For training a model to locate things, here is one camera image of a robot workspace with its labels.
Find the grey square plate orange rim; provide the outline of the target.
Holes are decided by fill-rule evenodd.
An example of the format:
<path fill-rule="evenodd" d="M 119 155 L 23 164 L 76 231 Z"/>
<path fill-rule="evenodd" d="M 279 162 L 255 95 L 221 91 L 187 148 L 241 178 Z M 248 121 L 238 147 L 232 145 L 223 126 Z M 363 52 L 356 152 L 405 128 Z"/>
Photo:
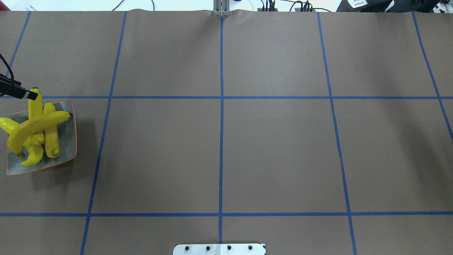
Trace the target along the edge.
<path fill-rule="evenodd" d="M 55 103 L 57 111 L 67 111 L 72 114 L 71 118 L 67 121 L 58 124 L 58 136 L 60 145 L 60 155 L 58 158 L 49 158 L 44 152 L 42 161 L 35 165 L 28 167 L 22 167 L 21 163 L 28 157 L 27 150 L 23 147 L 25 153 L 24 158 L 18 158 L 13 152 L 10 151 L 7 146 L 6 148 L 6 174 L 8 176 L 20 175 L 24 173 L 30 173 L 34 171 L 40 171 L 44 169 L 53 168 L 63 163 L 69 162 L 76 157 L 77 152 L 77 129 L 75 121 L 74 106 L 71 100 L 61 101 Z"/>

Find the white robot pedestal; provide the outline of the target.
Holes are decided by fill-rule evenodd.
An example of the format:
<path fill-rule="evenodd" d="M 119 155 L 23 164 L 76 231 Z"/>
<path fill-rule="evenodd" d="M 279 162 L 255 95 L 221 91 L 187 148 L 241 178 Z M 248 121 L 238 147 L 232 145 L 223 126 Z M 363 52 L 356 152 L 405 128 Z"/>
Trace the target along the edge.
<path fill-rule="evenodd" d="M 181 244 L 173 255 L 266 255 L 266 247 L 259 243 Z"/>

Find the white side desk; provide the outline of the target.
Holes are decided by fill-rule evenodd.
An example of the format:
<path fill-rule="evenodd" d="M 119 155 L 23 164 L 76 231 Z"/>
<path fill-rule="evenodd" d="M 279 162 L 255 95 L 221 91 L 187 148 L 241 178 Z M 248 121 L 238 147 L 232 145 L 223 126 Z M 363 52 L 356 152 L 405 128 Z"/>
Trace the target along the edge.
<path fill-rule="evenodd" d="M 290 10 L 294 1 L 275 0 L 280 12 Z M 10 10 L 34 11 L 111 11 L 115 10 L 156 10 L 192 11 L 213 10 L 213 0 L 1 0 Z M 257 11 L 266 0 L 230 0 L 230 10 Z M 336 11 L 341 0 L 309 0 L 314 8 Z M 452 4 L 438 4 L 434 12 L 452 13 Z"/>

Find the brown paper table cover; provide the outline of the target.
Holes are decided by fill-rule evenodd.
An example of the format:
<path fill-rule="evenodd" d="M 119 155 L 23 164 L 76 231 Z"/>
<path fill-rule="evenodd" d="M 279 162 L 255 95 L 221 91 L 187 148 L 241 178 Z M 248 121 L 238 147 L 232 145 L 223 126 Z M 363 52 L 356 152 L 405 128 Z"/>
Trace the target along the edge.
<path fill-rule="evenodd" d="M 452 14 L 2 12 L 77 152 L 13 175 L 2 255 L 452 254 Z"/>

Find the aluminium frame post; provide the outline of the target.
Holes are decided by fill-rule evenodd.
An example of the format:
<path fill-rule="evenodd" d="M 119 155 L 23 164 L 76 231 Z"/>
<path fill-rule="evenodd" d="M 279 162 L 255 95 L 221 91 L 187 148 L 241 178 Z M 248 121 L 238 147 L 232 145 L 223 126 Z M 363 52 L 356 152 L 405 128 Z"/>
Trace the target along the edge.
<path fill-rule="evenodd" d="M 213 1 L 213 16 L 225 18 L 230 16 L 230 0 L 214 0 Z"/>

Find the left orange usb hub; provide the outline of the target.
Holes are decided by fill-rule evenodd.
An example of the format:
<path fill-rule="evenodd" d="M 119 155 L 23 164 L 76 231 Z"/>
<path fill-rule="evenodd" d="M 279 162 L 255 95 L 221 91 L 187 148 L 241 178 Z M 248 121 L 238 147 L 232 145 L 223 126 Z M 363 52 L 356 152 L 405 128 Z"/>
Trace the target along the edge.
<path fill-rule="evenodd" d="M 257 9 L 258 12 L 278 12 L 276 0 L 261 0 L 262 6 Z"/>

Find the dark labelled box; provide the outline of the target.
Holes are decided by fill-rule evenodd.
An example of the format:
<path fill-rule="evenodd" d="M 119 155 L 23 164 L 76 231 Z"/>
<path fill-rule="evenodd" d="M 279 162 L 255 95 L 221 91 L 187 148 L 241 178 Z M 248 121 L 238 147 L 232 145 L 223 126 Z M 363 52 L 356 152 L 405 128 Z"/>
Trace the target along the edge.
<path fill-rule="evenodd" d="M 394 4 L 394 0 L 342 0 L 336 12 L 385 12 Z"/>

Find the orange usb hub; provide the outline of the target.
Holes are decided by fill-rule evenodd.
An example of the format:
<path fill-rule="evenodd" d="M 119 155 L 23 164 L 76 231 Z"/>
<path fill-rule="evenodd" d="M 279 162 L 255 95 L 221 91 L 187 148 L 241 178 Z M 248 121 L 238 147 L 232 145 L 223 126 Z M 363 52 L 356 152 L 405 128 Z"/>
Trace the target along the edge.
<path fill-rule="evenodd" d="M 278 12 L 276 0 L 261 0 L 262 6 L 257 9 L 258 12 Z"/>
<path fill-rule="evenodd" d="M 299 10 L 297 10 L 297 7 L 295 7 L 295 5 L 299 4 L 300 7 L 299 7 Z M 315 11 L 315 8 L 313 7 L 312 3 L 309 1 L 309 0 L 298 0 L 298 1 L 295 1 L 293 2 L 293 4 L 291 5 L 290 7 L 290 11 L 291 10 L 294 10 L 294 11 L 299 11 L 299 12 L 314 12 Z"/>

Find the right orange usb hub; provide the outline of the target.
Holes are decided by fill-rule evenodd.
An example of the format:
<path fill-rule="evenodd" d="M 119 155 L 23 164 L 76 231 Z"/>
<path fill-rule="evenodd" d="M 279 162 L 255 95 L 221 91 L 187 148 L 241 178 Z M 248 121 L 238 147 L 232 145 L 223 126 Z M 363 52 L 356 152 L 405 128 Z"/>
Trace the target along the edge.
<path fill-rule="evenodd" d="M 297 10 L 297 7 L 295 7 L 295 5 L 299 4 L 300 7 L 299 7 L 299 10 Z M 294 11 L 299 11 L 299 12 L 314 12 L 315 11 L 315 8 L 313 7 L 312 3 L 309 1 L 309 0 L 298 0 L 298 1 L 295 1 L 293 2 L 293 4 L 291 5 L 290 7 L 290 11 L 291 10 L 294 10 Z"/>

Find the yellow banana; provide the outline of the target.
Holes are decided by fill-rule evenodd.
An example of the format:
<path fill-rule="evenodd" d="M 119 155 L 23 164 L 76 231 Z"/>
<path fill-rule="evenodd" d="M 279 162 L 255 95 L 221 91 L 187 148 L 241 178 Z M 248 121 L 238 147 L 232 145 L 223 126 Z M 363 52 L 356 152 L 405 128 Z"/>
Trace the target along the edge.
<path fill-rule="evenodd" d="M 55 105 L 51 101 L 47 101 L 43 108 L 43 114 L 55 112 Z M 44 148 L 48 158 L 57 158 L 60 153 L 58 126 L 52 125 L 44 129 Z"/>
<path fill-rule="evenodd" d="M 13 129 L 7 139 L 7 147 L 19 158 L 24 157 L 22 152 L 23 144 L 26 139 L 41 129 L 48 128 L 52 125 L 58 125 L 69 118 L 73 114 L 67 111 L 55 111 L 49 114 L 41 115 L 36 118 L 31 118 L 19 124 Z"/>
<path fill-rule="evenodd" d="M 36 100 L 29 100 L 28 102 L 28 112 L 29 118 L 35 118 L 43 115 L 43 104 L 42 104 L 42 94 L 38 87 L 33 87 L 32 92 L 37 94 Z M 32 142 L 35 145 L 41 145 L 45 141 L 44 130 L 41 129 L 32 135 Z"/>
<path fill-rule="evenodd" d="M 27 159 L 21 162 L 21 167 L 29 167 L 36 165 L 41 162 L 44 149 L 40 144 L 34 144 L 32 141 L 32 136 L 38 131 L 39 127 L 42 127 L 41 124 L 37 124 L 37 121 L 40 121 L 40 118 L 30 119 L 21 124 L 13 121 L 10 118 L 1 117 L 1 128 L 9 134 L 7 146 L 8 148 L 16 154 L 18 158 L 23 158 L 25 156 L 22 148 L 28 152 Z"/>

